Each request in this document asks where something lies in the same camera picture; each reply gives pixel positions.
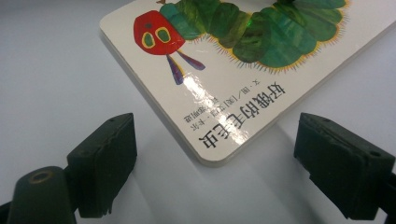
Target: board book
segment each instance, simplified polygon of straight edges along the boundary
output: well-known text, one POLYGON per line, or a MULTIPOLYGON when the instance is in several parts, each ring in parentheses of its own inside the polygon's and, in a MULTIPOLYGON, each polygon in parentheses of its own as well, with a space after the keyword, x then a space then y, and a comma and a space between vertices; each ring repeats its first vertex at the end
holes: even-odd
POLYGON ((224 164, 386 31, 396 1, 135 0, 100 27, 198 160, 224 164))

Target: white book cover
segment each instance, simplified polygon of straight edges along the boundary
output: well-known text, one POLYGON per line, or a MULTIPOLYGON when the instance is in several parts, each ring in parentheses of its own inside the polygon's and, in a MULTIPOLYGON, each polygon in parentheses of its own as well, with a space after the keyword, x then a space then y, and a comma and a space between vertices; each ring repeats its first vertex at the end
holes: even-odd
POLYGON ((218 166, 395 12, 395 0, 135 0, 100 26, 199 161, 218 166))

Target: black clamp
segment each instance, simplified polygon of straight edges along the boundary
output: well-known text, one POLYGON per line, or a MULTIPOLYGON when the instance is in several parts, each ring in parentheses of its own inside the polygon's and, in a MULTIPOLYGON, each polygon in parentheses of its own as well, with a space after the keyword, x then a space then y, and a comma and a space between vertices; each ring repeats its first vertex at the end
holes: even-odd
POLYGON ((107 120, 67 156, 65 169, 50 166, 23 176, 12 202, 0 206, 0 224, 72 224, 111 213, 136 161, 134 116, 107 120))
POLYGON ((396 223, 395 157, 319 116, 301 114, 294 157, 346 218, 396 223))

